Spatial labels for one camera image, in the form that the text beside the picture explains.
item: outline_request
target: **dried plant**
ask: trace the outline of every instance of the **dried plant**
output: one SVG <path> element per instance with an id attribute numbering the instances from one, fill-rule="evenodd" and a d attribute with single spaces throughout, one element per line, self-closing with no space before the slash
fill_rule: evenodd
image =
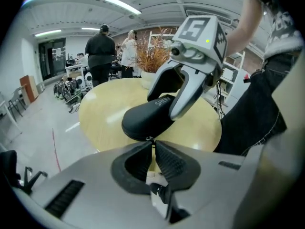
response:
<path id="1" fill-rule="evenodd" d="M 149 36 L 144 36 L 136 42 L 137 56 L 133 62 L 142 70 L 150 73 L 156 73 L 157 70 L 169 59 L 170 51 L 164 46 L 165 34 L 171 34 L 169 28 L 161 29 L 157 37 L 152 37 L 151 47 L 148 47 Z"/>

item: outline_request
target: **black pants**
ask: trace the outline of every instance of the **black pants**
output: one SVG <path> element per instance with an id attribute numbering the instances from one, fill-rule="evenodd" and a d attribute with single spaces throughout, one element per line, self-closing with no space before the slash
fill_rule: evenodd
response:
<path id="1" fill-rule="evenodd" d="M 132 67 L 126 67 L 122 65 L 122 78 L 132 78 Z"/>
<path id="2" fill-rule="evenodd" d="M 111 63 L 101 64 L 94 67 L 90 67 L 90 73 L 92 75 L 93 87 L 98 86 L 108 81 L 109 71 Z"/>
<path id="3" fill-rule="evenodd" d="M 292 55 L 278 54 L 251 75 L 249 88 L 221 120 L 222 136 L 215 152 L 246 155 L 252 146 L 264 144 L 286 129 L 271 94 L 295 62 Z"/>

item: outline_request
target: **round wooden table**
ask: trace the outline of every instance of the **round wooden table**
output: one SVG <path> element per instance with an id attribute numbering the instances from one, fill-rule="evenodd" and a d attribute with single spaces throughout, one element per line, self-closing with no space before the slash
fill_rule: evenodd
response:
<path id="1" fill-rule="evenodd" d="M 121 123 L 127 110 L 147 102 L 147 92 L 139 78 L 128 78 L 103 83 L 85 95 L 79 110 L 80 125 L 99 151 L 137 142 L 123 132 Z M 156 140 L 212 152 L 220 137 L 218 114 L 203 98 L 199 98 Z"/>

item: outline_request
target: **black chair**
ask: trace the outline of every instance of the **black chair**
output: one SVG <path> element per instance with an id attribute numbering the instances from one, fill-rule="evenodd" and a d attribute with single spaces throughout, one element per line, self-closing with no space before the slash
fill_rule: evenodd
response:
<path id="1" fill-rule="evenodd" d="M 16 111 L 20 114 L 21 117 L 23 117 L 23 115 L 19 111 L 18 103 L 20 103 L 21 106 L 24 108 L 24 110 L 26 110 L 25 106 L 23 105 L 23 103 L 22 103 L 22 101 L 19 97 L 19 90 L 16 89 L 14 91 L 14 96 L 12 97 L 11 100 L 9 100 L 9 107 L 8 107 L 8 109 L 10 110 L 10 112 L 11 112 L 15 121 L 16 121 L 16 118 L 15 118 L 15 115 L 14 115 L 14 112 L 13 112 L 13 108 L 16 109 Z"/>
<path id="2" fill-rule="evenodd" d="M 0 153 L 0 166 L 2 167 L 3 173 L 6 176 L 8 182 L 12 187 L 17 187 L 23 190 L 26 194 L 32 193 L 32 187 L 39 178 L 40 175 L 47 177 L 48 174 L 44 171 L 39 171 L 34 177 L 28 180 L 28 171 L 32 172 L 31 167 L 25 167 L 24 169 L 24 181 L 23 186 L 19 183 L 21 180 L 20 174 L 16 172 L 17 166 L 17 152 L 15 150 L 9 150 Z"/>
<path id="3" fill-rule="evenodd" d="M 122 70 L 122 67 L 119 64 L 113 65 L 109 71 L 109 80 L 111 81 L 113 78 L 119 79 L 120 77 L 119 77 L 118 71 L 121 71 L 121 70 Z"/>

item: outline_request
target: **doorway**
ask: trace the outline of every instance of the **doorway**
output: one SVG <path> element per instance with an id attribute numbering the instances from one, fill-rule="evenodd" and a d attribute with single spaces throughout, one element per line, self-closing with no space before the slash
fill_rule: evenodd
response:
<path id="1" fill-rule="evenodd" d="M 39 60 L 43 80 L 65 72 L 66 39 L 49 40 L 39 44 Z"/>

